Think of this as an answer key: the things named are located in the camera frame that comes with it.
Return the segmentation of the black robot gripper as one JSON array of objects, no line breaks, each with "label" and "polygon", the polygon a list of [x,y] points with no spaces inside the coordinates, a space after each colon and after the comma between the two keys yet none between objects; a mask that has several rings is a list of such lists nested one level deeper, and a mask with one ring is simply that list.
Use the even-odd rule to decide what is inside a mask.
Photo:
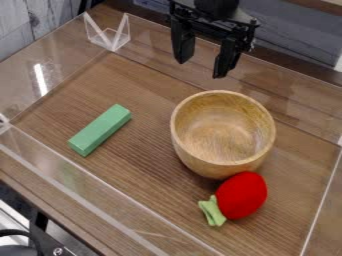
[{"label": "black robot gripper", "polygon": [[170,0],[174,57],[186,63],[196,52],[196,34],[224,40],[213,78],[225,78],[236,68],[241,51],[254,47],[260,21],[240,7],[241,0]]}]

